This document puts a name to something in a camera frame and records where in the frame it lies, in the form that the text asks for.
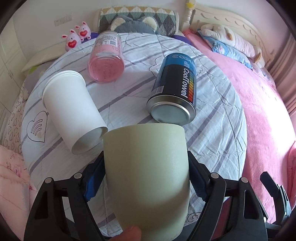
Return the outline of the operator thumb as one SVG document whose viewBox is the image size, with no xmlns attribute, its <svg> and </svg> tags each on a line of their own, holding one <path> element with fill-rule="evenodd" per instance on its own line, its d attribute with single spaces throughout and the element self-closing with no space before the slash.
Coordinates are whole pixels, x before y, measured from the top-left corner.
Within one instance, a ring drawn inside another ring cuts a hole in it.
<svg viewBox="0 0 296 241">
<path fill-rule="evenodd" d="M 141 241 L 142 231 L 138 226 L 132 226 L 124 230 L 121 234 L 116 235 L 110 241 Z"/>
</svg>

